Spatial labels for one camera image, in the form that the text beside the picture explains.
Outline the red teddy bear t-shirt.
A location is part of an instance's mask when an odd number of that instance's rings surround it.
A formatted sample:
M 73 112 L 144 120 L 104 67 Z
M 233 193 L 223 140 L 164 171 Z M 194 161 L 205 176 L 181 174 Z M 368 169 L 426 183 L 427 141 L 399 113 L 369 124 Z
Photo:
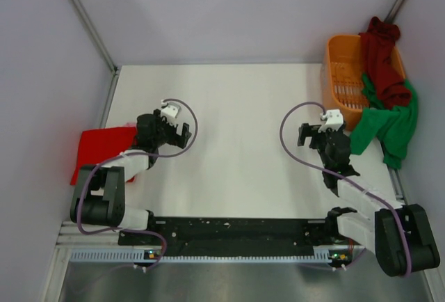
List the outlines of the red teddy bear t-shirt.
M 82 132 L 77 148 L 76 167 L 70 185 L 76 184 L 82 166 L 101 163 L 128 150 L 133 144 L 135 135 L 135 123 Z

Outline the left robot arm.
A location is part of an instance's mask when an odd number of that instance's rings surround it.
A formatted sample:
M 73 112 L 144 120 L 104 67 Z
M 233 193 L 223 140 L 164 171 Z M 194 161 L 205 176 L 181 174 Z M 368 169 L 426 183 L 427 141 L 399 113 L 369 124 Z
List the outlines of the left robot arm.
M 126 203 L 126 184 L 167 157 L 159 152 L 164 145 L 179 148 L 178 153 L 183 154 L 194 144 L 197 130 L 186 122 L 178 124 L 179 110 L 176 105 L 166 105 L 138 116 L 132 126 L 83 135 L 70 205 L 70 219 L 80 233 L 125 230 L 143 244 L 157 238 L 153 213 Z

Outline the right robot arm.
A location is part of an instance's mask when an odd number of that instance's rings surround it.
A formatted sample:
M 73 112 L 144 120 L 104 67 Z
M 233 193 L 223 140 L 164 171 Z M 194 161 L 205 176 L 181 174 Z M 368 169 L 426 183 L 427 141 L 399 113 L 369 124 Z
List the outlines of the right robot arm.
M 441 262 L 426 211 L 418 204 L 403 205 L 361 182 L 350 163 L 350 139 L 343 129 L 301 124 L 298 146 L 310 140 L 322 161 L 325 186 L 348 202 L 332 209 L 324 233 L 332 243 L 349 238 L 371 251 L 380 268 L 391 277 L 437 268 Z

